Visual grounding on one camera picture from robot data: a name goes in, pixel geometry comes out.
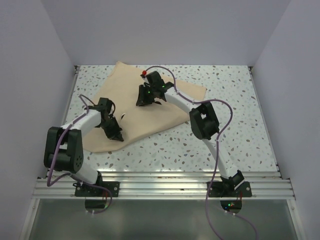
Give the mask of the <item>beige wooden board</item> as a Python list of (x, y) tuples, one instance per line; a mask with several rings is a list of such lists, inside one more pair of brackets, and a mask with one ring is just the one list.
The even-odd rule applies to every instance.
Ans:
[(101, 128), (94, 128), (83, 138), (85, 150), (104, 153), (120, 150), (189, 120), (189, 115), (177, 106), (160, 101), (147, 106), (136, 106), (139, 85), (143, 84), (141, 68), (117, 62), (93, 100), (108, 98), (115, 103), (115, 117), (122, 128), (123, 141), (110, 140)]

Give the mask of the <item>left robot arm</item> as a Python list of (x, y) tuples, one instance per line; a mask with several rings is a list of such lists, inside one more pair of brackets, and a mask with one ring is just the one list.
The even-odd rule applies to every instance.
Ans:
[(84, 163), (83, 137), (94, 128), (103, 130), (112, 141), (123, 142), (122, 128), (114, 116), (116, 105), (101, 97), (97, 104), (85, 105), (84, 112), (71, 122), (47, 131), (44, 150), (44, 166), (49, 169), (47, 186), (50, 187), (65, 176), (86, 184), (92, 196), (103, 193), (101, 173)]

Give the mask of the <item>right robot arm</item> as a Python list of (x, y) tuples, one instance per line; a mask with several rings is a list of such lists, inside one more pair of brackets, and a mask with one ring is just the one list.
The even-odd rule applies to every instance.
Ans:
[(196, 101), (183, 95), (174, 82), (164, 82), (157, 71), (147, 73), (144, 70), (140, 76), (144, 83), (139, 85), (136, 105), (147, 106), (160, 99), (189, 114), (193, 135), (202, 140), (213, 155), (216, 154), (215, 161), (223, 182), (223, 192), (227, 196), (235, 196), (241, 190), (244, 177), (235, 164), (223, 156), (226, 151), (219, 147), (219, 134), (222, 130), (211, 101)]

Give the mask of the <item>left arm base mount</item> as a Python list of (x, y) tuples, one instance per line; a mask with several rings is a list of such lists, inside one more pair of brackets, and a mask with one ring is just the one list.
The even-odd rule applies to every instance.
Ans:
[(72, 184), (75, 187), (74, 195), (76, 197), (118, 197), (120, 190), (120, 182), (118, 181), (103, 181), (101, 186), (89, 186), (87, 184), (75, 182)]

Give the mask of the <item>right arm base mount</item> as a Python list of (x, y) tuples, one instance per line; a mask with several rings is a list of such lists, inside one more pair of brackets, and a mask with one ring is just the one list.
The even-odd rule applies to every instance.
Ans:
[(237, 170), (235, 176), (229, 178), (221, 177), (221, 181), (209, 181), (206, 183), (209, 198), (236, 198), (253, 196), (251, 185), (240, 170)]

